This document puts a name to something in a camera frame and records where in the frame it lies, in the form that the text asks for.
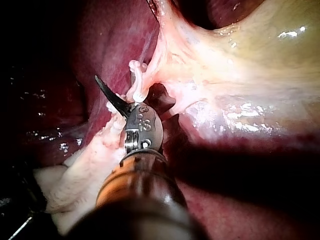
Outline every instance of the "scissor blade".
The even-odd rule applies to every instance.
[[[123,117],[128,119],[131,113],[131,105],[118,97],[97,75],[94,76],[94,79],[109,102]]]

